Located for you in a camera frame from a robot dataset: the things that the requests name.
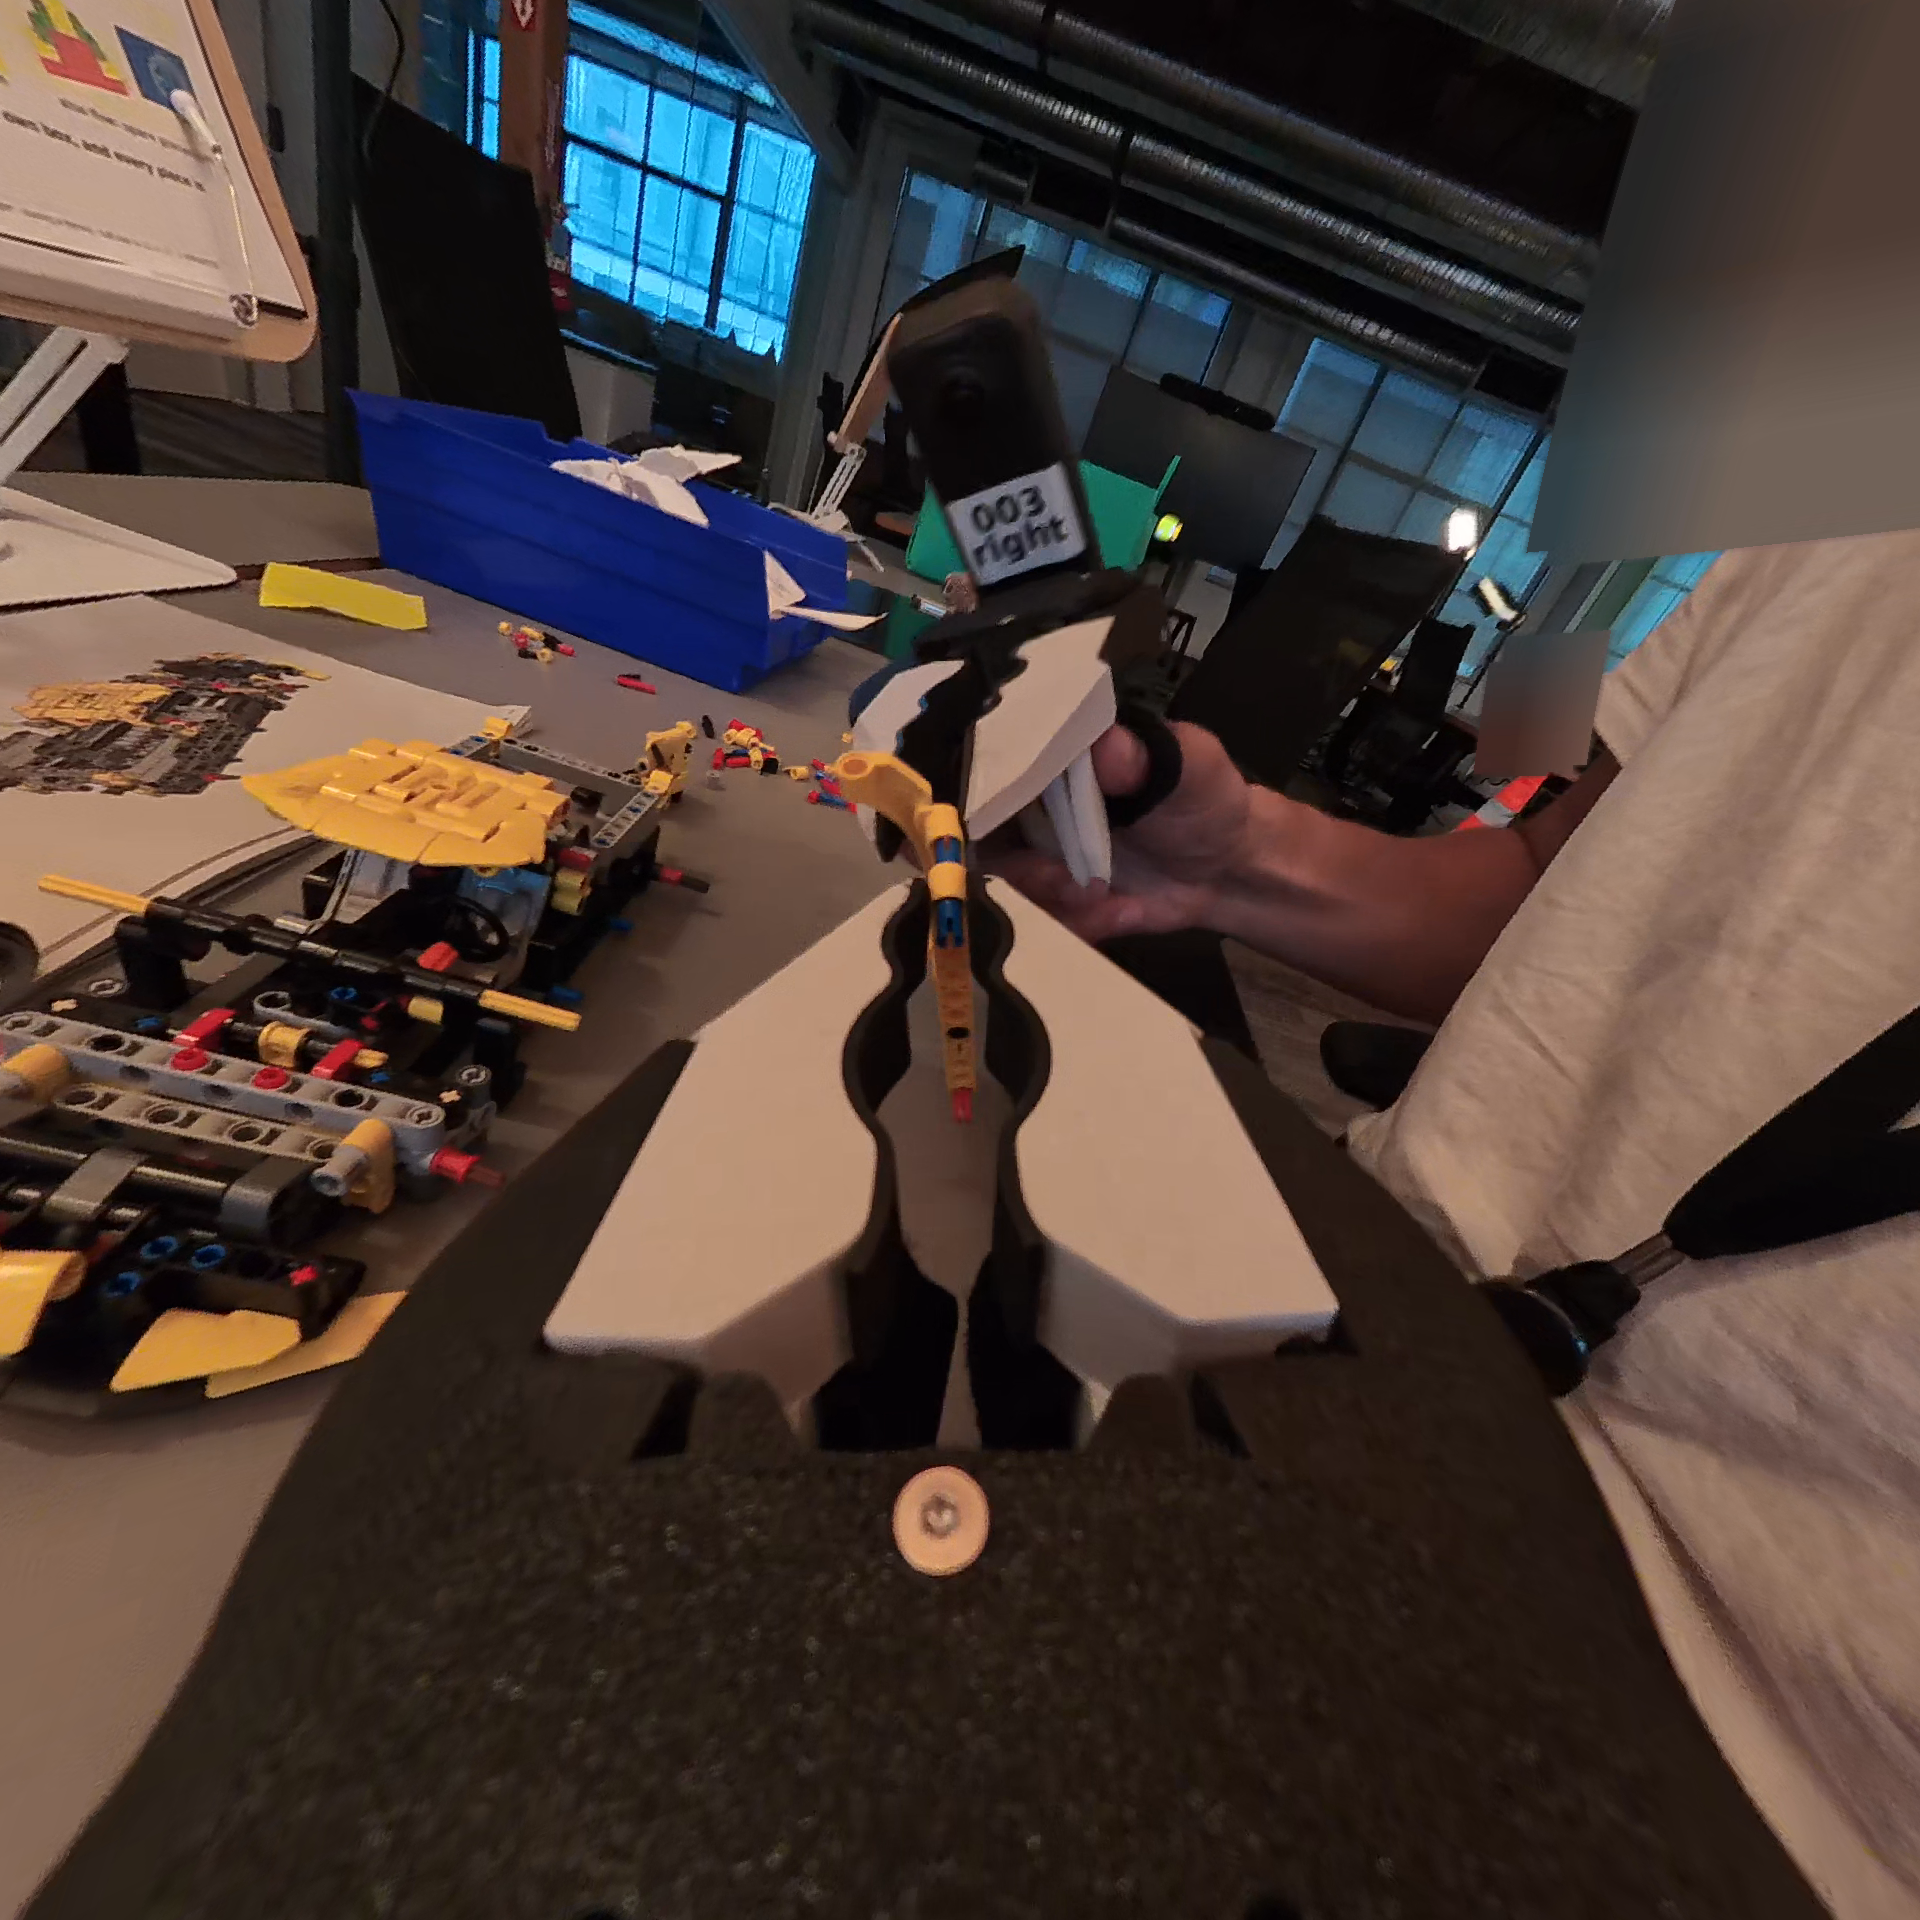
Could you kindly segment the green bin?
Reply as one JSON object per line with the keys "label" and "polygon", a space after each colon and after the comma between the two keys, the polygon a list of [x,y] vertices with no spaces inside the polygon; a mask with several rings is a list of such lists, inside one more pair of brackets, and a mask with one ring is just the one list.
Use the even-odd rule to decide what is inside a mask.
{"label": "green bin", "polygon": [[[1163,493],[1181,461],[1181,455],[1173,455],[1151,485],[1093,461],[1078,464],[1099,553],[1105,561],[1136,569],[1145,560],[1161,521]],[[924,486],[916,527],[905,550],[905,569],[934,582],[940,590],[947,586],[953,573],[961,580],[966,577],[961,553],[931,485]],[[884,616],[880,645],[884,662],[897,665],[910,658],[915,640],[932,623],[932,616],[947,612],[944,591],[934,591],[927,604],[931,612],[924,609],[916,591],[897,593]]]}

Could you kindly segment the blue storage bin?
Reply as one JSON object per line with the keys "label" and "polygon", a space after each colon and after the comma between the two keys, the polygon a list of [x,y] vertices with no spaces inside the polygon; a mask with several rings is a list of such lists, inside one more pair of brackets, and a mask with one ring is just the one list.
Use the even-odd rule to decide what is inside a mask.
{"label": "blue storage bin", "polygon": [[588,455],[535,420],[352,391],[383,561],[657,665],[743,690],[828,629],[772,622],[757,567],[712,567],[700,535],[635,532],[633,504],[548,469]]}

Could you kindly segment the crumpled white paper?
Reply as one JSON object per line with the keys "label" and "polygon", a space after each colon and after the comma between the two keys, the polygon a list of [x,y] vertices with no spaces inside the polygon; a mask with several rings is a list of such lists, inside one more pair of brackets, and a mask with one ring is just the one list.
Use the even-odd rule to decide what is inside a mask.
{"label": "crumpled white paper", "polygon": [[548,469],[629,501],[635,532],[657,536],[672,525],[681,536],[700,535],[712,567],[727,560],[741,577],[759,569],[763,612],[772,622],[804,618],[835,633],[876,626],[878,612],[848,607],[846,540],[811,518],[705,485],[708,473],[734,464],[729,453],[664,446],[619,457],[597,447]]}

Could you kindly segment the yellow paper scrap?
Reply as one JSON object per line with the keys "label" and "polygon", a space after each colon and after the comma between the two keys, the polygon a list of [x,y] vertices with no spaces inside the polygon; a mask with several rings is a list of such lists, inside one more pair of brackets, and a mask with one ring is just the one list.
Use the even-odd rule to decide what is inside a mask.
{"label": "yellow paper scrap", "polygon": [[420,593],[373,582],[361,573],[294,561],[262,567],[255,601],[268,609],[325,612],[387,633],[423,633],[428,629]]}

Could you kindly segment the long yellow holed beam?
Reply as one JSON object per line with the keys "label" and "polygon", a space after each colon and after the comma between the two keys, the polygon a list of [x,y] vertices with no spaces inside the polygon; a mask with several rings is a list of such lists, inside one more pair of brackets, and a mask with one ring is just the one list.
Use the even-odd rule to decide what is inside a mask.
{"label": "long yellow holed beam", "polygon": [[[961,858],[966,864],[966,847],[942,842],[942,858]],[[931,900],[927,900],[927,970],[932,980],[934,1010],[942,1024],[944,1041],[944,1082],[948,1088],[976,1090],[976,1040],[973,1040],[973,974],[968,951],[968,902],[966,902],[966,945],[959,951],[942,951],[931,932]]]}

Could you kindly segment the instruction booklet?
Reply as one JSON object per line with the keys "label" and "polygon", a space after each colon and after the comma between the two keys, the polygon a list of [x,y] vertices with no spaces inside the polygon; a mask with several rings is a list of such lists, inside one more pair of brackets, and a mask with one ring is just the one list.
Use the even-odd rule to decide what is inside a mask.
{"label": "instruction booklet", "polygon": [[152,597],[4,614],[4,968],[78,952],[96,905],[45,873],[120,893],[192,890],[294,839],[245,782],[382,736],[456,745],[510,694],[463,700],[273,642]]}

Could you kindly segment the wooden stick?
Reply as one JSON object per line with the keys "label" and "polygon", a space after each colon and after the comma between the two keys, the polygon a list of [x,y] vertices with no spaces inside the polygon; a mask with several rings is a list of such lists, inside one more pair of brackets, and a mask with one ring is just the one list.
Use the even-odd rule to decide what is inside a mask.
{"label": "wooden stick", "polygon": [[971,282],[983,278],[1015,278],[1023,262],[1023,247],[1006,247],[1000,250],[988,254],[981,260],[966,264],[965,270],[950,272],[942,278],[931,280],[925,288],[915,293],[905,300],[897,311],[887,320],[880,328],[880,336],[863,361],[860,377],[853,385],[853,396],[848,400],[831,400],[828,410],[830,431],[824,437],[828,449],[831,455],[831,464],[828,469],[828,478],[823,482],[821,493],[809,512],[809,518],[823,527],[843,532],[848,527],[848,517],[843,512],[853,482],[856,480],[860,469],[865,461],[865,446],[869,433],[881,420],[884,409],[893,396],[888,368],[887,368],[887,351],[891,350],[893,336],[901,322],[924,308],[925,303],[940,301],[947,295],[955,295]]}

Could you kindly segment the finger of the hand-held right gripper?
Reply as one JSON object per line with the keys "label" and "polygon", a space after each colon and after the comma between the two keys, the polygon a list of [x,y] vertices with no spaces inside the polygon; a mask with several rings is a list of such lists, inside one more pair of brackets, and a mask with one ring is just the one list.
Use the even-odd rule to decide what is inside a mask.
{"label": "finger of the hand-held right gripper", "polygon": [[1094,614],[1016,645],[1019,669],[971,727],[959,807],[968,839],[1006,828],[1113,727],[1117,700],[1102,650],[1111,629],[1113,614]]}
{"label": "finger of the hand-held right gripper", "polygon": [[927,784],[965,775],[965,662],[901,662],[856,690],[848,753],[893,753]]}

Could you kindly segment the person's right hand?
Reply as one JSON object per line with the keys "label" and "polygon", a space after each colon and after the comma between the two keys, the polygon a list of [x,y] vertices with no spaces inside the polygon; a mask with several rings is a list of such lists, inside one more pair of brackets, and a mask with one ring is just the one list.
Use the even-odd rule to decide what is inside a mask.
{"label": "person's right hand", "polygon": [[1241,876],[1257,790],[1221,743],[1191,724],[1116,724],[1089,753],[1111,839],[1105,878],[1075,879],[1063,853],[1003,830],[992,876],[1089,944],[1212,928]]}

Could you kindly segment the printed instruction sheet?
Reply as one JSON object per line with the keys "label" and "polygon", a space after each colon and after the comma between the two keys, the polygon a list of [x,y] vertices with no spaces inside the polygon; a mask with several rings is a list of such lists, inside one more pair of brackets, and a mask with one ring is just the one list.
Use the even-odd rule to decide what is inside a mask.
{"label": "printed instruction sheet", "polygon": [[312,285],[219,9],[3,5],[4,308],[291,358]]}

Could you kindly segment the grey desk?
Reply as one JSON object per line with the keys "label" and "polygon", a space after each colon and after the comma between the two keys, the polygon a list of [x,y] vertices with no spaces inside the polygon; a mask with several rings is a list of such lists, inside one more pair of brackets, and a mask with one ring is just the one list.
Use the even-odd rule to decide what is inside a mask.
{"label": "grey desk", "polygon": [[[572,661],[515,662],[499,607],[420,590],[428,629],[380,638],[345,618],[271,612],[255,586],[180,598],[189,612],[399,681],[487,703],[528,703],[535,730],[599,764],[629,761],[640,734],[701,713],[745,714],[782,753],[828,757],[848,694],[876,653],[824,638],[743,697],[637,662],[645,700],[614,685],[633,662],[577,640]],[[687,782],[667,858],[710,879],[705,896],[645,896],[633,928],[599,945],[576,985],[582,1030],[536,1036],[533,1086],[496,1129],[492,1161],[519,1175],[663,1040],[721,1013],[881,881],[851,815],[819,809],[782,777]],[[147,1742],[192,1666],[207,1622],[293,1454],[345,1370],[301,1376],[230,1400],[96,1421],[4,1406],[4,1837],[3,1906],[16,1914]]]}

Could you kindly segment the yellow curved liftarm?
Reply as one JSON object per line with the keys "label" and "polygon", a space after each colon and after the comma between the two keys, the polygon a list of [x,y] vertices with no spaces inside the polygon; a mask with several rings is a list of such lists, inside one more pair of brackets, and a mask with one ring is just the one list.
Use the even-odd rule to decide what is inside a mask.
{"label": "yellow curved liftarm", "polygon": [[887,824],[873,830],[880,858],[893,858],[901,847],[911,847],[924,865],[942,858],[942,842],[966,845],[966,830],[950,802],[936,800],[931,782],[888,752],[843,752],[830,777],[854,807],[869,809]]}

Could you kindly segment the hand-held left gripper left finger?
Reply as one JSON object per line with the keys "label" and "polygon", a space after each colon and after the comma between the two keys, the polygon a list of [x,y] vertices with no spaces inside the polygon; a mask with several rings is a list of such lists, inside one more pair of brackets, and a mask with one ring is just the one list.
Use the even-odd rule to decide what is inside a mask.
{"label": "hand-held left gripper left finger", "polygon": [[920,1442],[920,1273],[880,1105],[911,1064],[901,881],[646,1063],[669,1088],[544,1320],[552,1352],[753,1376],[830,1448]]}

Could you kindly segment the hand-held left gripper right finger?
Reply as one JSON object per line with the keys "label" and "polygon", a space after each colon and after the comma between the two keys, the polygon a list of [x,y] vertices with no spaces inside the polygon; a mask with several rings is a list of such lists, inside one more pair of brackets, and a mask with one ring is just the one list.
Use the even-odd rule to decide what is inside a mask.
{"label": "hand-held left gripper right finger", "polygon": [[1321,1349],[1337,1297],[1231,1098],[1251,1066],[1003,879],[973,917],[1011,1116],[966,1306],[985,1448],[1070,1448],[1113,1389]]}

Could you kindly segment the large black monitor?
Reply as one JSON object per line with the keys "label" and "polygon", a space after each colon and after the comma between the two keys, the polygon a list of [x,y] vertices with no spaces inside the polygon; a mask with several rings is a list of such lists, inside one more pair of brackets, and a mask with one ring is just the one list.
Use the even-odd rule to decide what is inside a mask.
{"label": "large black monitor", "polygon": [[1084,457],[1159,486],[1161,506],[1183,524],[1177,541],[1183,560],[1244,573],[1265,564],[1313,447],[1113,368]]}

